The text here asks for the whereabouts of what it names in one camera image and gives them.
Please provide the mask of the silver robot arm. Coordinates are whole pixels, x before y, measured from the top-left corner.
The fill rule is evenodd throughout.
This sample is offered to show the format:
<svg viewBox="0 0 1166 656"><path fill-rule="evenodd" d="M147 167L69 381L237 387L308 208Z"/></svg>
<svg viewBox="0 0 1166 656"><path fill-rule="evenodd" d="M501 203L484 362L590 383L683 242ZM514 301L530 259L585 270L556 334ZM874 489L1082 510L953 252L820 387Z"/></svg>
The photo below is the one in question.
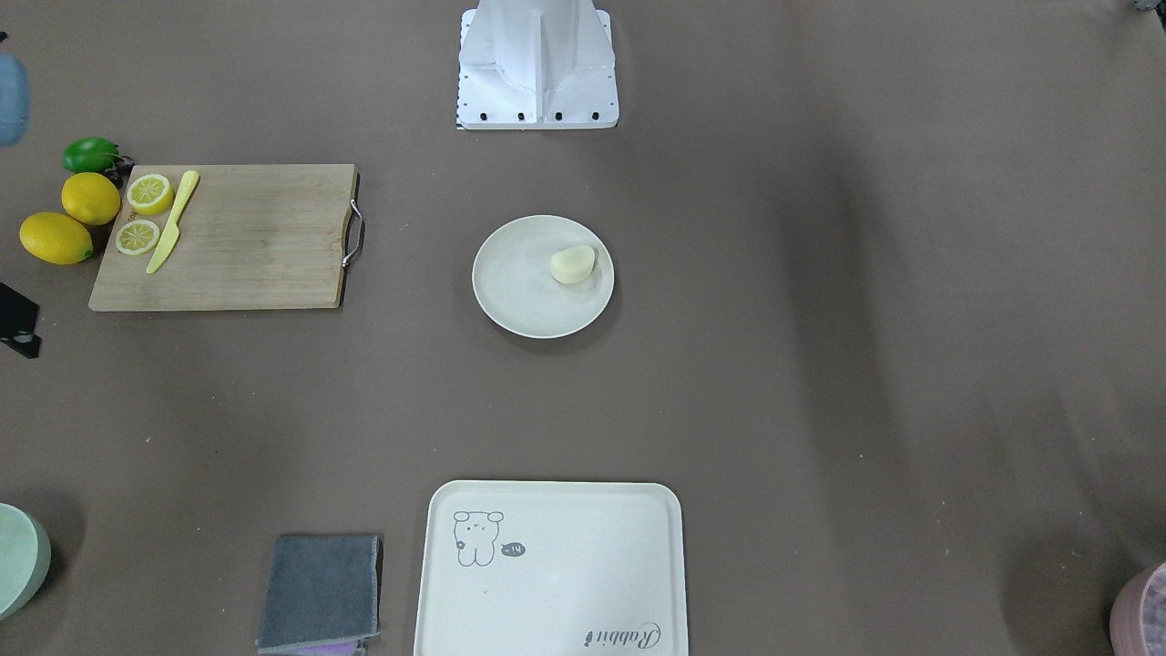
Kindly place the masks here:
<svg viewBox="0 0 1166 656"><path fill-rule="evenodd" d="M24 64L1 54L1 144L17 144L24 137L30 117L30 86Z"/></svg>

